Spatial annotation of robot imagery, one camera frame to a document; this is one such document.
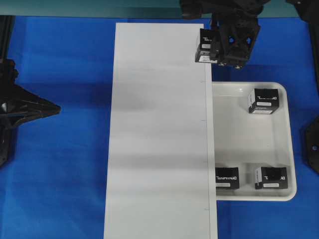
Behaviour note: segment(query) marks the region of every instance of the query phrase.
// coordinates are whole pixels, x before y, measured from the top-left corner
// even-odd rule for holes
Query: black mount
[[[319,173],[319,117],[306,128],[305,136],[308,164]]]
[[[7,59],[12,16],[0,16],[0,166],[8,160],[12,130],[19,125],[60,113],[61,108],[15,84],[18,71]]]

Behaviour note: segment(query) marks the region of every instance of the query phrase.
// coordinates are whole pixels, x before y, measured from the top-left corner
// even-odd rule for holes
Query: white board
[[[117,23],[106,239],[217,238],[211,68],[202,24]]]

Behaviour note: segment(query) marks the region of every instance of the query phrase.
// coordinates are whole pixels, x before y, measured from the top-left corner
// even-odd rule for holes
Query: blue surface
[[[184,22],[17,17],[9,51],[17,82],[62,112],[17,131],[0,169],[0,239],[103,238],[115,23],[127,21]],[[218,202],[219,238],[318,239],[319,176],[304,163],[301,132],[319,113],[308,27],[296,18],[260,25],[249,64],[213,67],[214,79],[286,88],[298,192],[288,202]]]

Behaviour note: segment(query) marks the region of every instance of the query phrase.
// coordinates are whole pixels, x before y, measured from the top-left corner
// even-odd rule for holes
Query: label sticker
[[[255,183],[261,183],[262,182],[262,175],[261,175],[261,168],[256,169],[255,174]]]
[[[279,188],[279,183],[264,183],[264,188]]]
[[[261,110],[254,110],[253,112],[252,112],[253,114],[271,114],[272,113],[272,111],[261,111]]]
[[[216,187],[230,188],[230,183],[216,183]]]
[[[210,44],[202,44],[201,48],[210,49]]]
[[[200,56],[199,62],[217,63],[217,61],[211,60],[209,56]]]
[[[255,102],[255,89],[248,96],[248,108],[250,108]]]
[[[270,102],[257,102],[258,106],[271,106]]]

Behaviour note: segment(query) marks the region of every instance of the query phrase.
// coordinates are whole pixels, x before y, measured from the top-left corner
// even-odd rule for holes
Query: white tray
[[[213,82],[216,167],[238,167],[240,188],[217,190],[217,200],[288,201],[297,191],[287,93],[278,83]],[[253,88],[278,89],[280,107],[272,115],[248,113]],[[287,167],[288,189],[255,190],[254,170]]]

